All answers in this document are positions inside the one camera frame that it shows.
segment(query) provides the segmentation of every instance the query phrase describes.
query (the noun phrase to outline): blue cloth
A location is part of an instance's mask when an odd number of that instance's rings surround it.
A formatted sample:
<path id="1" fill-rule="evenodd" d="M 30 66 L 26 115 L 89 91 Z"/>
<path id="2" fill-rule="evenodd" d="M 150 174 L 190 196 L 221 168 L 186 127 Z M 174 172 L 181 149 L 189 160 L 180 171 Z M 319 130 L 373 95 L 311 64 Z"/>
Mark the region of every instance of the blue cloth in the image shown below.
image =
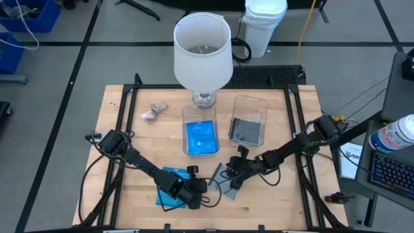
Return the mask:
<path id="1" fill-rule="evenodd" d="M 217 152 L 212 120 L 187 123 L 188 153 L 203 155 Z"/>
<path id="2" fill-rule="evenodd" d="M 174 172 L 177 173 L 179 176 L 181 176 L 183 179 L 189 179 L 190 175 L 189 173 L 187 173 L 187 170 L 185 169 L 181 169 L 181 168 L 170 168 L 170 167 L 163 167 L 162 168 L 164 171 L 167 172 Z M 170 206 L 170 207 L 175 207 L 175 206 L 179 206 L 181 205 L 183 202 L 181 201 L 181 199 L 177 198 L 174 199 L 171 196 L 169 196 L 166 192 L 160 190 L 160 195 L 162 198 L 162 204 L 164 204 L 164 206 Z M 160 197 L 157 196 L 157 200 L 155 201 L 156 205 L 161 205 L 160 202 Z"/>

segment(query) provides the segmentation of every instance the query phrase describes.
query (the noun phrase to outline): clear plastic container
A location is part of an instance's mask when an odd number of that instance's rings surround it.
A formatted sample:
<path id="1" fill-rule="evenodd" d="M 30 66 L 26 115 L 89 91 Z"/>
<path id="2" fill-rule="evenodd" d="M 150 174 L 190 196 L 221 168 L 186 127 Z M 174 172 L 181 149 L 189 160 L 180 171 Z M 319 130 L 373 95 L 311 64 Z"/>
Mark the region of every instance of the clear plastic container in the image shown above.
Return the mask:
<path id="1" fill-rule="evenodd" d="M 237 96 L 228 138 L 246 146 L 263 145 L 267 109 L 268 102 L 265 99 Z"/>
<path id="2" fill-rule="evenodd" d="M 215 107 L 187 105 L 182 108 L 182 150 L 191 157 L 203 157 L 219 151 Z"/>

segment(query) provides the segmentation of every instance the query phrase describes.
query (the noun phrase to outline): gray floor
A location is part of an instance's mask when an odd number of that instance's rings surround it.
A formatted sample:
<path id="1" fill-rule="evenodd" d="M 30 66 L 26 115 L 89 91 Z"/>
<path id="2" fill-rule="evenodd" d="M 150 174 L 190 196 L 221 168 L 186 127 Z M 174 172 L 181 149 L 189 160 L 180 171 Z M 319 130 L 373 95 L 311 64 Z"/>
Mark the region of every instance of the gray floor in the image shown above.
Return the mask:
<path id="1" fill-rule="evenodd" d="M 36 36 L 45 42 L 83 41 L 96 2 L 90 0 L 85 4 L 79 1 L 75 10 L 62 10 L 53 31 Z M 139 2 L 156 11 L 162 21 L 157 22 L 130 6 L 115 6 L 114 1 L 105 0 L 91 41 L 172 41 L 173 27 L 184 11 L 144 0 Z M 399 41 L 414 42 L 411 18 L 414 2 L 380 2 Z M 329 0 L 325 12 L 330 23 L 324 23 L 315 11 L 305 41 L 392 42 L 373 0 Z M 225 16 L 235 35 L 240 13 L 219 14 Z M 272 41 L 298 41 L 306 17 L 307 10 L 288 11 L 275 30 Z M 21 41 L 31 41 L 28 34 L 14 35 Z M 80 51 L 81 44 L 74 45 L 79 46 L 45 45 L 37 51 L 25 51 L 17 73 L 26 75 L 29 83 L 0 83 L 0 100 L 9 101 L 14 107 L 13 117 L 8 119 L 0 134 L 2 232 L 13 232 L 20 217 Z M 268 49 L 270 52 L 262 58 L 243 65 L 294 63 L 296 47 Z M 412 47 L 403 49 L 408 52 Z M 301 50 L 300 64 L 306 68 L 308 83 L 317 87 L 323 110 L 331 113 L 388 76 L 396 51 L 394 46 L 305 46 Z M 26 230 L 70 227 L 90 148 L 83 136 L 96 125 L 105 85 L 131 82 L 136 72 L 140 73 L 144 83 L 177 83 L 173 75 L 173 48 L 87 47 Z M 386 82 L 341 109 L 337 115 L 350 115 L 383 88 L 386 88 Z M 380 96 L 353 118 L 361 121 L 376 113 L 382 106 L 383 97 Z M 346 206 L 347 217 L 351 226 L 363 229 L 356 221 L 364 218 L 367 199 L 356 196 Z M 414 228 L 412 219 L 413 212 L 380 198 L 371 230 L 411 232 Z"/>

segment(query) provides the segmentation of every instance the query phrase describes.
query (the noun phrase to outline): glass lamp base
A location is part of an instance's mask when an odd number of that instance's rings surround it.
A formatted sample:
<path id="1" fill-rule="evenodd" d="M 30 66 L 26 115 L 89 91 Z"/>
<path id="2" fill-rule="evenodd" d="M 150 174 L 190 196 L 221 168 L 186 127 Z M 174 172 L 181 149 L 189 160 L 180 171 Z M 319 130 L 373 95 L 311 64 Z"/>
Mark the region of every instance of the glass lamp base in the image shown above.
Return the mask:
<path id="1" fill-rule="evenodd" d="M 215 92 L 213 93 L 194 93 L 193 100 L 196 104 L 210 107 L 215 104 Z"/>

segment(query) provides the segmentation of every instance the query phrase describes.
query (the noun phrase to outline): yellow cable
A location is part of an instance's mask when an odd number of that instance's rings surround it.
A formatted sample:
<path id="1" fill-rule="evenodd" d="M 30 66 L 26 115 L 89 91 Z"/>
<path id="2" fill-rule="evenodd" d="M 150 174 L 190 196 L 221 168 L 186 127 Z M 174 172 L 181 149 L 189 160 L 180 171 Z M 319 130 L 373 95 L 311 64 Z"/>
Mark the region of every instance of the yellow cable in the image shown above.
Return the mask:
<path id="1" fill-rule="evenodd" d="M 296 52 L 295 65 L 297 65 L 298 61 L 299 61 L 300 45 L 302 44 L 302 40 L 303 40 L 303 37 L 305 35 L 306 28 L 308 27 L 309 20 L 311 19 L 311 15 L 312 15 L 313 8 L 315 7 L 315 3 L 316 3 L 316 0 L 313 0 L 312 6 L 310 7 L 308 18 L 306 19 L 305 26 L 303 27 L 303 30 L 302 30 L 302 35 L 300 35 L 298 51 Z"/>

